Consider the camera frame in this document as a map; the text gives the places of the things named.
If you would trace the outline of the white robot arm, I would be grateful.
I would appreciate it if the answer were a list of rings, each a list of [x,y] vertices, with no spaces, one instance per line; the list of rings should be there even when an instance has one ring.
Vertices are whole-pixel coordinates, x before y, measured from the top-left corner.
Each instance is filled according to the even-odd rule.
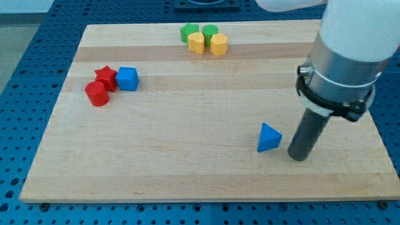
[[[313,47],[297,69],[305,121],[339,116],[355,122],[368,110],[375,82],[399,47],[399,0],[257,0],[280,13],[325,4]]]

